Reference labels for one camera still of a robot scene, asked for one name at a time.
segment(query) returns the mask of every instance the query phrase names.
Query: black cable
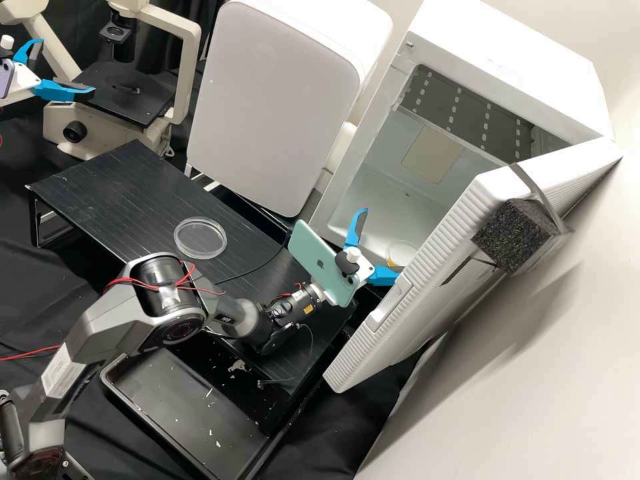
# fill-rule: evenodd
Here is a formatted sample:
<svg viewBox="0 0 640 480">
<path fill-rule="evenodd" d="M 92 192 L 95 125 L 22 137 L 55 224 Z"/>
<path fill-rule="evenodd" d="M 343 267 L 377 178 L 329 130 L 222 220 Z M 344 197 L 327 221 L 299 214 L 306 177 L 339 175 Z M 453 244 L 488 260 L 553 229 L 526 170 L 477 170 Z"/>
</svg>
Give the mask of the black cable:
<svg viewBox="0 0 640 480">
<path fill-rule="evenodd" d="M 237 280 L 238 278 L 244 277 L 246 275 L 249 275 L 257 270 L 260 270 L 262 267 L 266 266 L 268 263 L 272 262 L 274 260 L 274 258 L 276 258 L 278 255 L 280 255 L 280 252 L 282 252 L 282 250 L 285 249 L 285 246 L 287 245 L 287 242 L 289 241 L 289 233 L 287 233 L 285 235 L 285 240 L 284 242 L 282 242 L 282 244 L 280 244 L 280 248 L 278 248 L 278 250 L 272 255 L 270 256 L 270 258 L 268 258 L 268 260 L 266 260 L 266 262 L 262 263 L 261 265 L 258 265 L 256 268 L 253 268 L 249 271 L 246 271 L 244 273 L 238 273 L 238 275 L 234 275 L 232 277 L 226 278 L 224 280 L 218 280 L 216 282 L 213 282 L 214 285 L 221 285 L 222 283 L 226 283 L 228 281 L 231 280 Z"/>
<path fill-rule="evenodd" d="M 304 370 L 304 372 L 299 373 L 295 377 L 289 377 L 286 379 L 274 379 L 274 380 L 258 380 L 258 388 L 260 390 L 262 390 L 265 387 L 265 385 L 270 385 L 272 383 L 284 383 L 291 380 L 296 380 L 300 377 L 304 377 L 306 374 L 308 374 L 309 370 L 311 370 L 311 367 L 313 366 L 313 361 L 311 360 L 311 356 L 313 355 L 313 330 L 311 330 L 310 326 L 308 326 L 306 323 L 298 323 L 297 325 L 298 325 L 298 328 L 301 328 L 301 327 L 306 328 L 309 331 L 309 336 L 311 337 L 311 344 L 309 345 L 309 354 L 307 355 L 307 368 Z"/>
</svg>

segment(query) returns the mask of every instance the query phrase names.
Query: clear petri dish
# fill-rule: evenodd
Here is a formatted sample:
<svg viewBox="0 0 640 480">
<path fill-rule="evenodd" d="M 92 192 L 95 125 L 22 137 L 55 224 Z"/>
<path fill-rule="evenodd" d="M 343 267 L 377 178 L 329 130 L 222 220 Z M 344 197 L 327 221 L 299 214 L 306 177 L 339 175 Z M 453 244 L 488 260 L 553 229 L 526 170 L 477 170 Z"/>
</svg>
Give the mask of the clear petri dish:
<svg viewBox="0 0 640 480">
<path fill-rule="evenodd" d="M 396 240 L 389 244 L 385 252 L 387 265 L 391 268 L 404 268 L 415 257 L 418 247 L 404 240 Z"/>
<path fill-rule="evenodd" d="M 173 231 L 173 240 L 186 256 L 209 260 L 227 248 L 227 233 L 218 222 L 204 217 L 182 220 Z"/>
</svg>

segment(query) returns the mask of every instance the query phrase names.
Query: white speck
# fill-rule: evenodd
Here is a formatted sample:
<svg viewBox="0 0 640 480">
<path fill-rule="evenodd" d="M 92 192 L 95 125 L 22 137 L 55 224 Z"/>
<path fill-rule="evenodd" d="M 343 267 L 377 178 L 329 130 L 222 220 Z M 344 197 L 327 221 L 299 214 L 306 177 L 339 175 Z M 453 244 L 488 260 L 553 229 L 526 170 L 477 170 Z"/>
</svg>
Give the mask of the white speck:
<svg viewBox="0 0 640 480">
<path fill-rule="evenodd" d="M 227 371 L 231 373 L 236 370 L 247 371 L 247 365 L 242 360 L 236 360 L 235 363 L 227 369 Z"/>
</svg>

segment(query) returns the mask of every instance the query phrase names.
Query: smartphone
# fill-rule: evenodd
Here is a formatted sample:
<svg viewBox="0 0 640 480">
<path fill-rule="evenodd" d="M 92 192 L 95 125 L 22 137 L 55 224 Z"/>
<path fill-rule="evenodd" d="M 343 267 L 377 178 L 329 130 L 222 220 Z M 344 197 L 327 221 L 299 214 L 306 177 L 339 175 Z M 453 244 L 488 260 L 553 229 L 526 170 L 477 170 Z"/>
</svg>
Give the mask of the smartphone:
<svg viewBox="0 0 640 480">
<path fill-rule="evenodd" d="M 7 98 L 15 65 L 10 59 L 0 60 L 0 99 Z"/>
</svg>

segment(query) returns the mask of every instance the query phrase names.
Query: white panel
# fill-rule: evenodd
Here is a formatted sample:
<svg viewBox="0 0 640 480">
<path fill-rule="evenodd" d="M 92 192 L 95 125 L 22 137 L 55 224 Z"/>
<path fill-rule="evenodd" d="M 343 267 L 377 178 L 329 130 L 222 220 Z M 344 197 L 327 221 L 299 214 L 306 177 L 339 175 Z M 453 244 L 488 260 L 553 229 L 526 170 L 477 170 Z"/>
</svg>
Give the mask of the white panel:
<svg viewBox="0 0 640 480">
<path fill-rule="evenodd" d="M 307 200 L 391 29 L 366 0 L 302 3 L 221 8 L 187 150 L 194 168 L 287 217 Z"/>
<path fill-rule="evenodd" d="M 564 213 L 621 157 L 613 142 L 601 138 L 520 165 L 554 208 Z M 455 312 L 455 305 L 443 298 L 430 302 L 431 292 L 474 252 L 469 240 L 492 212 L 505 200 L 518 197 L 530 197 L 530 192 L 508 167 L 475 178 L 405 268 L 403 276 L 413 288 L 382 322 L 378 312 L 376 331 L 368 326 L 368 320 L 364 322 L 326 370 L 324 377 L 332 389 L 342 392 L 351 388 L 410 354 L 408 347 L 418 348 L 447 321 L 456 320 L 441 318 L 443 305 L 451 312 Z"/>
<path fill-rule="evenodd" d="M 478 0 L 425 0 L 407 39 L 412 61 L 563 140 L 613 138 L 592 62 Z"/>
</svg>

